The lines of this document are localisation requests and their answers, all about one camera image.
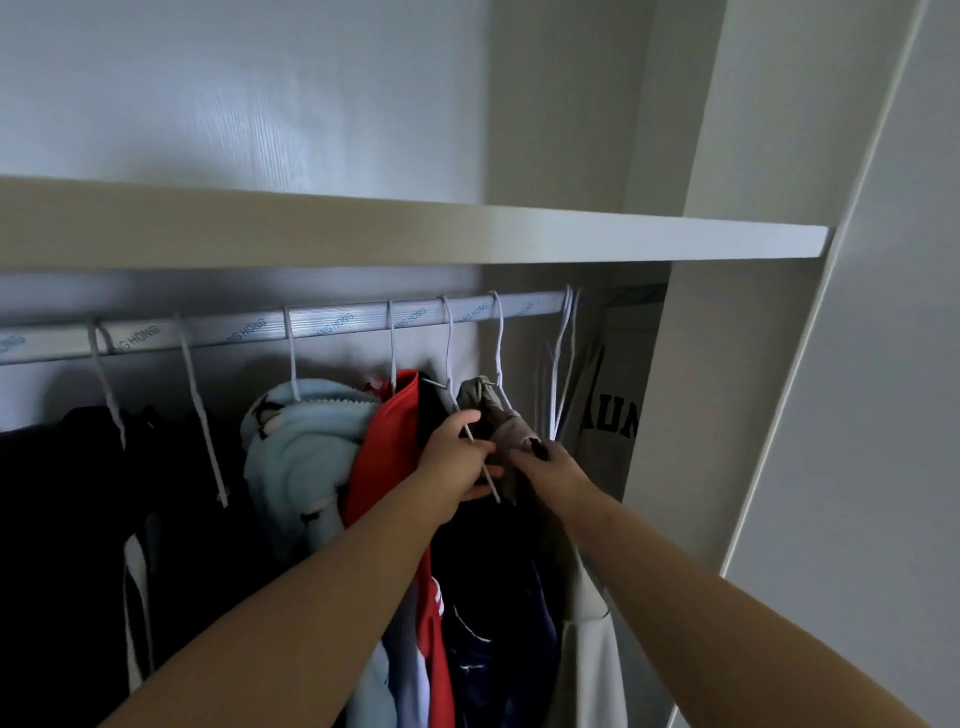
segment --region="light blue hoodie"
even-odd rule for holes
[[[300,379],[298,386],[300,401],[289,382],[280,384],[240,425],[251,498],[275,555],[287,566],[343,532],[337,489],[347,484],[379,404],[373,395],[327,379]],[[396,728],[388,675],[387,653],[377,643],[347,703],[348,728]]]

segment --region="closet panel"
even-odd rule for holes
[[[820,226],[4,178],[0,267],[815,257]]]

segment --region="forearm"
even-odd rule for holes
[[[569,519],[693,728],[924,725],[890,693],[599,491]]]
[[[174,656],[104,724],[330,725],[440,518],[415,473]]]

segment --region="khaki garment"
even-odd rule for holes
[[[501,494],[516,503],[535,537],[535,562],[561,645],[544,728],[627,728],[620,654],[607,603],[560,520],[506,456],[511,449],[532,450],[537,434],[516,412],[503,408],[495,386],[485,376],[464,382],[457,401],[464,409],[479,409],[483,414],[481,422],[471,426],[473,434],[496,443],[494,459],[505,468]]]

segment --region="clothes rail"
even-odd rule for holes
[[[504,317],[558,313],[563,291],[515,293],[500,296]],[[449,299],[457,323],[499,318],[493,296]],[[446,323],[440,299],[394,301],[394,327],[411,328]],[[388,330],[387,302],[292,308],[294,338],[330,336],[358,331]],[[185,317],[183,326],[191,347],[221,346],[286,338],[283,312]],[[0,327],[0,365],[90,356],[87,322]],[[97,348],[103,355],[160,352],[180,348],[173,319],[97,322]]]

